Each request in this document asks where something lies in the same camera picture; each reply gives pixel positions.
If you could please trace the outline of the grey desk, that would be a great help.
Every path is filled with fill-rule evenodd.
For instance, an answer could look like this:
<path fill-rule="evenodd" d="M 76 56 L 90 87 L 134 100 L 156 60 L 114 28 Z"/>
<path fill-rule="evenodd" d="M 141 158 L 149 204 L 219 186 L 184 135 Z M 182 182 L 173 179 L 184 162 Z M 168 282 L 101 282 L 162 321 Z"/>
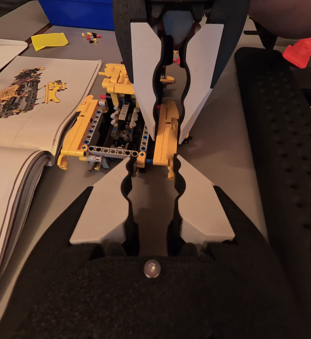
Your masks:
<path fill-rule="evenodd" d="M 161 69 L 163 64 L 172 64 L 173 49 L 179 49 L 186 74 L 179 102 L 179 144 L 184 98 L 190 85 L 187 44 L 206 24 L 210 11 L 205 10 L 201 20 L 194 19 L 190 11 L 179 10 L 166 10 L 156 22 L 149 19 L 161 40 L 161 58 L 153 75 L 154 142 L 157 105 L 163 94 L 159 88 Z M 201 122 L 197 134 L 207 138 L 198 144 L 192 159 L 207 157 L 213 170 L 219 166 L 219 153 L 229 155 L 228 146 L 237 147 L 229 157 L 232 164 L 245 159 L 253 165 L 250 147 L 246 149 L 247 159 L 239 149 L 241 136 L 233 130 L 227 134 L 236 122 L 227 113 L 235 100 L 237 107 L 230 112 L 240 110 L 240 125 L 248 142 L 234 64 L 237 49 L 236 45 L 192 126 L 196 128 Z M 217 158 L 210 159 L 215 153 Z M 257 282 L 259 269 L 251 268 L 260 256 L 251 248 L 270 247 L 227 195 L 228 187 L 224 190 L 218 177 L 207 179 L 214 185 L 234 240 L 208 243 L 206 248 L 186 243 L 177 256 L 169 256 L 167 249 L 166 256 L 128 256 L 118 242 L 107 250 L 96 243 L 71 244 L 95 183 L 84 188 L 46 228 L 16 270 L 0 319 L 0 338 L 264 338 L 268 334 L 264 324 L 267 311 L 259 303 L 268 295 L 260 291 L 263 282 Z"/>

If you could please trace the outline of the person's right forearm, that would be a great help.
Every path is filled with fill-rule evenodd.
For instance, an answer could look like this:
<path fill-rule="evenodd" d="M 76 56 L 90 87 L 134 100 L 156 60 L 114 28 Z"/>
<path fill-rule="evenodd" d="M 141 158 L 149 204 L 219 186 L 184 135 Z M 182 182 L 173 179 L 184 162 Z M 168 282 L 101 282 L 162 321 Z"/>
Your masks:
<path fill-rule="evenodd" d="M 277 36 L 311 37 L 311 0 L 251 0 L 249 16 Z"/>

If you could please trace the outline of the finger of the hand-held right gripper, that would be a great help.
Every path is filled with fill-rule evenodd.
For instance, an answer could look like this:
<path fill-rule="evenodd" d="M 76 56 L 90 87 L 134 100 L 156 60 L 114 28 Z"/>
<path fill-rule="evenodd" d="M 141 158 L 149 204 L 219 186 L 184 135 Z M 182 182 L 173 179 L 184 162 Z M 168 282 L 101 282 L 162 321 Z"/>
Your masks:
<path fill-rule="evenodd" d="M 133 89 L 149 136 L 155 140 L 153 75 L 161 58 L 161 40 L 146 22 L 132 22 Z"/>
<path fill-rule="evenodd" d="M 212 91 L 211 82 L 223 29 L 223 24 L 206 23 L 187 44 L 185 59 L 190 72 L 190 85 L 184 98 L 185 114 L 179 144 L 190 132 Z"/>

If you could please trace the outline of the yellow beam assembly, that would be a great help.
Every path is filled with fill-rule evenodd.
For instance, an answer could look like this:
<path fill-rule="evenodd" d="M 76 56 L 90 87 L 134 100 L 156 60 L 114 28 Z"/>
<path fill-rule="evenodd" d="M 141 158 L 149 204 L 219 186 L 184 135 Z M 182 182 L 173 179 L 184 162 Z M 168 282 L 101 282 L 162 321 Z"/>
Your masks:
<path fill-rule="evenodd" d="M 168 179 L 174 180 L 173 157 L 177 153 L 179 112 L 174 100 L 161 104 L 153 165 L 166 166 Z"/>

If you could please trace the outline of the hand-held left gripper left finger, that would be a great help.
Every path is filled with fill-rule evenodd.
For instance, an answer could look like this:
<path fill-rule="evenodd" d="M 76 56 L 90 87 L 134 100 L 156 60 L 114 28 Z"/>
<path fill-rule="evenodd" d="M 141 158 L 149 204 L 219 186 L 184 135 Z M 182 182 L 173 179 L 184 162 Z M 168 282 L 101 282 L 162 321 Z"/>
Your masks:
<path fill-rule="evenodd" d="M 128 198 L 134 163 L 134 157 L 125 158 L 93 185 L 69 240 L 71 244 L 96 243 L 107 250 L 111 243 L 118 242 L 128 256 L 139 255 L 138 225 Z"/>

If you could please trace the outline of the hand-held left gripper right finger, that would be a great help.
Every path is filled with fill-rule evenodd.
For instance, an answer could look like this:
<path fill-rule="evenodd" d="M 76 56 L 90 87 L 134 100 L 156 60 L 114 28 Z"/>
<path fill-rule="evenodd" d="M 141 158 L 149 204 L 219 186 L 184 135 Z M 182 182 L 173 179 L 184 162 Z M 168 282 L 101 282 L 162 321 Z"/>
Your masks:
<path fill-rule="evenodd" d="M 173 158 L 173 171 L 178 195 L 167 230 L 168 255 L 179 255 L 186 243 L 206 248 L 208 243 L 234 240 L 213 183 L 178 154 Z"/>

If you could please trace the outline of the scatter of small bricks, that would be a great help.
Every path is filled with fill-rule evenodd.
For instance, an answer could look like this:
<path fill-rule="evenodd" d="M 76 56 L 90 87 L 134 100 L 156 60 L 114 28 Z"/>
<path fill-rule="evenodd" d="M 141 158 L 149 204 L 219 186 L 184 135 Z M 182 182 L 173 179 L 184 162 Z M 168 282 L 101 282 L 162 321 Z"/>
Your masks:
<path fill-rule="evenodd" d="M 82 37 L 86 38 L 89 43 L 97 43 L 99 39 L 101 39 L 101 35 L 96 34 L 94 32 L 82 32 Z"/>

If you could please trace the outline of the blue storage bin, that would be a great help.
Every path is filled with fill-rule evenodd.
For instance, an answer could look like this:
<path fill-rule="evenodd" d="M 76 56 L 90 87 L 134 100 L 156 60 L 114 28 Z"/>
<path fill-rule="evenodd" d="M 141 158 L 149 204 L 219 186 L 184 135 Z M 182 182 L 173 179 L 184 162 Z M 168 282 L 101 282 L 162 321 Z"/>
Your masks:
<path fill-rule="evenodd" d="M 39 0 L 55 26 L 114 31 L 112 0 Z"/>

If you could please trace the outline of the open instruction booklet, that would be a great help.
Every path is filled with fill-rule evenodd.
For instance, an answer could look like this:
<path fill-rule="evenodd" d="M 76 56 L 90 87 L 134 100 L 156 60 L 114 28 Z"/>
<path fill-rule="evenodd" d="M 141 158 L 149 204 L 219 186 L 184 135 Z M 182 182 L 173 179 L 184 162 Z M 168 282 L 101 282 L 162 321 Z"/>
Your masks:
<path fill-rule="evenodd" d="M 16 57 L 0 72 L 0 275 L 44 166 L 53 166 L 102 60 Z"/>

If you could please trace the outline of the wooden board document stand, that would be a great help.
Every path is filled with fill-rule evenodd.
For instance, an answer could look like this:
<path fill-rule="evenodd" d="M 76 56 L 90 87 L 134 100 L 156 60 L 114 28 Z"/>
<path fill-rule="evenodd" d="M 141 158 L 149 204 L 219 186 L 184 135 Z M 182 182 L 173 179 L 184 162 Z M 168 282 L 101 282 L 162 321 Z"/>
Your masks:
<path fill-rule="evenodd" d="M 0 70 L 27 47 L 25 41 L 0 39 Z"/>

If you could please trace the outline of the orange traffic cone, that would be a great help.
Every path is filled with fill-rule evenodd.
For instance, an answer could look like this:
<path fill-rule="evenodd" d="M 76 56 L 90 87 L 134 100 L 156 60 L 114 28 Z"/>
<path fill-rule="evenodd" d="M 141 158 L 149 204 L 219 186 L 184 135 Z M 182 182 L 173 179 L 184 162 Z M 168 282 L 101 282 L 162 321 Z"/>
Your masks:
<path fill-rule="evenodd" d="M 288 45 L 282 56 L 294 66 L 306 68 L 311 57 L 311 37 L 298 40 L 294 45 Z"/>

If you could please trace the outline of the yellow paper sheet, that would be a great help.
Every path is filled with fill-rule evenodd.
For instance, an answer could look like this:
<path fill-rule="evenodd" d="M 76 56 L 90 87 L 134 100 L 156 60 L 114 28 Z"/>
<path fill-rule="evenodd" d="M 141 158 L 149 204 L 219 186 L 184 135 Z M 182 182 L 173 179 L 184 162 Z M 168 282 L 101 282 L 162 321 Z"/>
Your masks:
<path fill-rule="evenodd" d="M 34 35 L 31 41 L 36 52 L 45 47 L 61 47 L 69 43 L 63 32 Z"/>

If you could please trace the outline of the yellow toy car model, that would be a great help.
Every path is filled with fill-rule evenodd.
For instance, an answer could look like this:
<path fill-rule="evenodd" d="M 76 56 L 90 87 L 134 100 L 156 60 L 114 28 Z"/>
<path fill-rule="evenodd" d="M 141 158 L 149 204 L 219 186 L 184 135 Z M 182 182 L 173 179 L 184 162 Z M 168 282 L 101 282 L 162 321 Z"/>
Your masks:
<path fill-rule="evenodd" d="M 109 159 L 132 156 L 137 168 L 153 164 L 155 142 L 149 136 L 132 83 L 123 63 L 106 64 L 100 100 L 87 96 L 66 134 L 57 165 L 66 170 L 68 156 L 90 164 L 90 171 L 109 168 Z"/>

